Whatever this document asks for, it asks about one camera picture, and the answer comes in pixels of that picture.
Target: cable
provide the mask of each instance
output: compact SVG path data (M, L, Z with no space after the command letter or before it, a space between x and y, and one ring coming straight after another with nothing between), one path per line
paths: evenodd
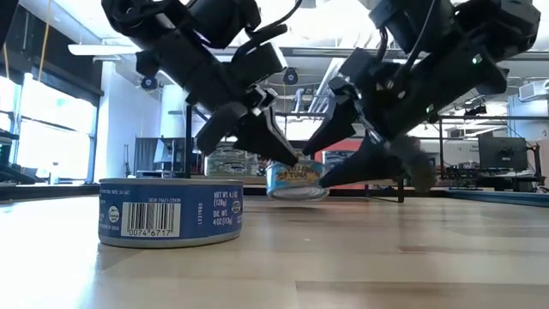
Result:
M379 48L377 49L377 59L381 61L385 58L387 44L389 43L389 36L387 35L387 29L385 27L379 29L379 36L381 36L381 42L379 43Z
M50 34L50 16L51 16L51 0L48 0L48 10L45 15L44 42L42 43L42 55L40 56L40 67L38 69L38 82L40 82L40 79L42 78L42 70L44 69L45 48L48 45L48 35Z
M513 133L515 133L516 136L519 136L520 138L524 138L522 137L520 134L518 134L515 129L511 128L511 126L509 124L507 124L506 122L504 122L503 120L499 120L501 121L502 124L505 124L506 127L509 128L509 130L511 130ZM529 141L526 141L526 144L530 147L530 148L533 148L534 146L529 142Z
M277 36L286 33L287 31L288 31L288 27L286 25L278 25L270 29L263 30L260 33L255 33L254 36L251 37L249 41L242 44L234 52L234 56L232 56L232 61L242 58L252 49L257 48L258 46L267 42L268 40L274 39Z
M265 30L269 30L270 28L281 25L283 22L287 21L288 19L290 19L290 17L292 17L292 15L299 9L302 2L303 2L303 0L296 1L295 4L293 5L293 8L290 9L290 11L288 13L286 13L284 16L282 16L282 18L280 18L279 20L273 21L270 24L268 24L267 26L261 27L256 31L253 31L253 30L247 28L247 29L245 29L246 33L248 35L253 36L253 34L260 33L260 32L263 32Z
M426 29L429 27L431 17L433 16L433 11L435 10L435 7L437 6L436 4L438 2L439 0L432 0L431 7L429 8L429 12L427 13L427 17L425 18L425 22L423 23L423 27L421 28L418 39L415 41L415 44L413 45L412 51L410 52L406 63L396 71L395 81L399 82L403 76L408 74L410 69L412 69L413 63L419 57L419 54L421 53L421 46L423 45L423 41L427 37Z
M250 37L250 40L242 44L234 53L232 61L238 60L241 57L245 56L252 49L257 48L261 44L267 42L270 39L274 39L279 35L282 35L288 31L287 25L284 25L283 22L287 21L292 15L299 9L303 0L296 1L293 8L286 13L282 18L277 21L273 21L265 27L261 27L256 31L246 28L245 32Z
M6 78L9 80L9 60L8 60L8 47L3 45L3 64L6 66Z

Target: white ceiling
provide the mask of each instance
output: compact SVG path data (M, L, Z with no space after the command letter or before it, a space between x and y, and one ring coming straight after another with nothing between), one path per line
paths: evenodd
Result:
M293 5L294 0L256 0L263 23L269 23L284 15ZM129 45L131 42L112 30L100 0L53 0L50 19L52 25L76 42L97 44L107 39L107 44ZM45 20L48 0L21 0L21 5ZM542 21L538 40L533 50L549 51L549 0L534 0L534 5L542 12ZM287 24L291 32L277 40L278 45L314 45L335 46L336 39L341 40L344 33L369 32L377 36L368 18L368 10L359 0L330 0L317 9L300 9ZM245 41L239 36L234 43ZM375 47L376 41L368 47ZM288 58L289 66L297 67L302 72L322 74L329 66L329 58ZM543 62L503 62L501 65L510 69L510 76L521 78L549 77L549 61Z

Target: wall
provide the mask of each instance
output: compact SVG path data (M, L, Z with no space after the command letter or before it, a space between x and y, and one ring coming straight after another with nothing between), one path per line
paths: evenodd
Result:
M161 95L161 115L160 115L160 135L163 137L185 137L186 131L186 107L185 99L187 93L178 85L167 85L162 89ZM206 124L204 119L195 113L192 114L190 125L190 135L195 137L200 129Z
M100 101L95 180L124 177L124 145L134 166L136 137L160 136L160 102L136 88L104 63L101 82L105 95Z
M549 103L547 100L521 102L516 95L509 97L510 116L541 116L549 115ZM509 136L524 137L533 141L547 136L549 133L549 121L541 120L516 120L510 121Z
M423 140L421 149L431 158L436 159L436 164L440 165L440 143L438 141ZM471 141L443 141L444 163L448 165L458 165L470 161L479 162L479 142Z

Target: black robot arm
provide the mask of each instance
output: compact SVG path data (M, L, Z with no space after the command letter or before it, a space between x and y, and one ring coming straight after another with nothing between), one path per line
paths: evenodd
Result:
M280 50L266 43L287 30L282 24L287 17L256 29L261 17L254 0L101 4L112 27L143 49L137 53L139 73L153 76L164 70L188 94L187 103L213 113L196 136L202 152L209 155L223 137L235 136L235 148L288 165L297 162L275 122L276 93L257 86L287 67ZM240 46L231 62L220 62L209 51L227 48L243 29L250 41Z
M405 135L426 120L436 121L442 108L472 88L481 94L504 93L509 71L497 62L532 47L540 12L532 0L471 0L455 7L449 0L383 0L370 18L382 32L393 34L408 61L384 62L383 53L377 57L355 50L329 84L337 103L304 152L350 137L355 133L352 123L359 121L370 133L365 144L371 138L381 143L416 184L429 189L434 172L428 158ZM421 52L426 57L414 64ZM321 185L369 180L369 151L361 147L321 179Z

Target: black pole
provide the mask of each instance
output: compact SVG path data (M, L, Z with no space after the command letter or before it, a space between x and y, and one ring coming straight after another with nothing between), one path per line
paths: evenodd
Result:
M187 104L185 112L185 177L190 179L190 162L192 161L192 105Z
M441 119L461 120L539 120L547 121L547 116L440 116Z
M398 178L397 196L398 196L397 202L404 203L404 177Z
M170 168L170 178L175 178L175 165L178 162L178 144L176 139L172 139L172 168Z
M443 120L438 120L438 143L440 143L440 175L444 176Z
M534 164L535 164L535 177L540 180L540 185L545 185L545 181L541 174L541 157L540 157L540 145L535 145L530 148L534 152Z

